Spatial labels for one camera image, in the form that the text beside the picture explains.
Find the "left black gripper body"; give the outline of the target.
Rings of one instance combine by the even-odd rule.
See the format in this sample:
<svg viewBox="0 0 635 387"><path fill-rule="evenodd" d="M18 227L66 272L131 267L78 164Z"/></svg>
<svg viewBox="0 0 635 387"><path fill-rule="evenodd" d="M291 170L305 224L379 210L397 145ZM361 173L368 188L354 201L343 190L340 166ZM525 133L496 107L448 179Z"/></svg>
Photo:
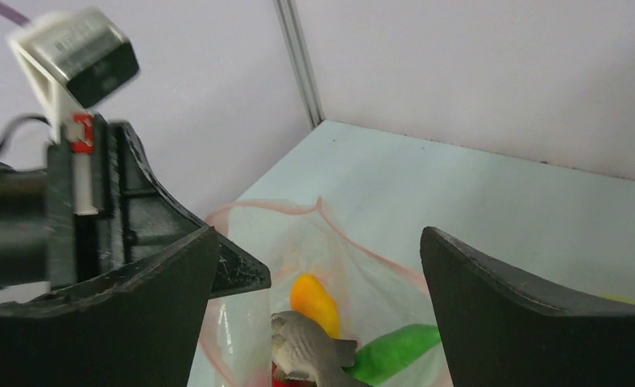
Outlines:
<svg viewBox="0 0 635 387"><path fill-rule="evenodd" d="M77 282L73 163L68 143L47 148L47 166L0 173L0 290Z"/></svg>

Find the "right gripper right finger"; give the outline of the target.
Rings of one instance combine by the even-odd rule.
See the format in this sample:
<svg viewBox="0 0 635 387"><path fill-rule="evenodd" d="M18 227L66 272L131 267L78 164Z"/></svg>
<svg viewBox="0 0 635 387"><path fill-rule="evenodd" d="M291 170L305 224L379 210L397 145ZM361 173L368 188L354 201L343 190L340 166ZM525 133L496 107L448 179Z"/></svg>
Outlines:
<svg viewBox="0 0 635 387"><path fill-rule="evenodd" d="M456 386L635 386L635 305L580 292L426 227L420 257Z"/></svg>

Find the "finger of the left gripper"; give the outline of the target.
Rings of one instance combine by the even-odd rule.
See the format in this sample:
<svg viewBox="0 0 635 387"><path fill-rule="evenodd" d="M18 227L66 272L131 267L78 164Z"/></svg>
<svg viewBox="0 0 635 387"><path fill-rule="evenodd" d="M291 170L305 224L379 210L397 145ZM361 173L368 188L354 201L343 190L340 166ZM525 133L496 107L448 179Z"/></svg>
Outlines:
<svg viewBox="0 0 635 387"><path fill-rule="evenodd" d="M100 273L156 254L205 222L181 205L157 180L142 142L127 121L94 122L104 211L96 221ZM218 234L212 298L268 289L268 267Z"/></svg>

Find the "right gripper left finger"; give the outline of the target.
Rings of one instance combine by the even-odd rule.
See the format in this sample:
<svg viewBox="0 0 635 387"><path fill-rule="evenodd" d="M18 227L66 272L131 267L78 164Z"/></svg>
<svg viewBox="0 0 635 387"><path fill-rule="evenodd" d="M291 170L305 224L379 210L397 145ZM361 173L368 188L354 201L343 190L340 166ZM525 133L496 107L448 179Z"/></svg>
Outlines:
<svg viewBox="0 0 635 387"><path fill-rule="evenodd" d="M185 386L218 262L194 231L161 252L0 304L0 386Z"/></svg>

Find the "green cucumber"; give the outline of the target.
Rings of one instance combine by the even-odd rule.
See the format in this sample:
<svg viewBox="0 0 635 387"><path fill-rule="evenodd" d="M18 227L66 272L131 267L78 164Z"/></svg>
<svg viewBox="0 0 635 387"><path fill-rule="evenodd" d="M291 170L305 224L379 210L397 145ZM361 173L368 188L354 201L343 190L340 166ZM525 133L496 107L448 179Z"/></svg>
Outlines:
<svg viewBox="0 0 635 387"><path fill-rule="evenodd" d="M381 386L440 343L435 325L409 324L365 344L356 351L354 364L343 369L360 381Z"/></svg>

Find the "clear zip top bag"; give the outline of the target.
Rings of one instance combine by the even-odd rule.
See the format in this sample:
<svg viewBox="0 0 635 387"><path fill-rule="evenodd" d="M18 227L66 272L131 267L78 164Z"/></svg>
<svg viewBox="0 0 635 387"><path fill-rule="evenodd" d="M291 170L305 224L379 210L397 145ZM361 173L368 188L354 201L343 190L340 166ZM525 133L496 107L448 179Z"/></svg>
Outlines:
<svg viewBox="0 0 635 387"><path fill-rule="evenodd" d="M272 384L269 319L299 310L359 345L355 373L376 386L449 386L429 290L420 269L347 237L322 201L237 201L207 223L265 264L270 288L211 299L191 386Z"/></svg>

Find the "grey toy fish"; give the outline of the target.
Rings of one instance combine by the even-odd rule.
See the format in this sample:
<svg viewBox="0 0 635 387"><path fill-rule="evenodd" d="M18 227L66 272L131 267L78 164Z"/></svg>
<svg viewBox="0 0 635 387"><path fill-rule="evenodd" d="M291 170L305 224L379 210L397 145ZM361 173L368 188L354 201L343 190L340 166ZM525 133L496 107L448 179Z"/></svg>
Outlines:
<svg viewBox="0 0 635 387"><path fill-rule="evenodd" d="M275 312L271 325L275 380L311 381L317 387L366 385L345 371L355 364L355 340L335 339L318 322L294 310Z"/></svg>

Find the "yellow orange mango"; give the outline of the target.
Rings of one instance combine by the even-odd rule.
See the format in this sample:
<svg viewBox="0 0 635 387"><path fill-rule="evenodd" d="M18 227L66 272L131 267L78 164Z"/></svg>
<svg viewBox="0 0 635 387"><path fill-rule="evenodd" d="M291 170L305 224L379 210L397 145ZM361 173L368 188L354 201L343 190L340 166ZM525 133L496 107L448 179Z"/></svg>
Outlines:
<svg viewBox="0 0 635 387"><path fill-rule="evenodd" d="M289 305L317 322L330 337L340 337L337 304L315 276L302 273L297 277L289 291Z"/></svg>

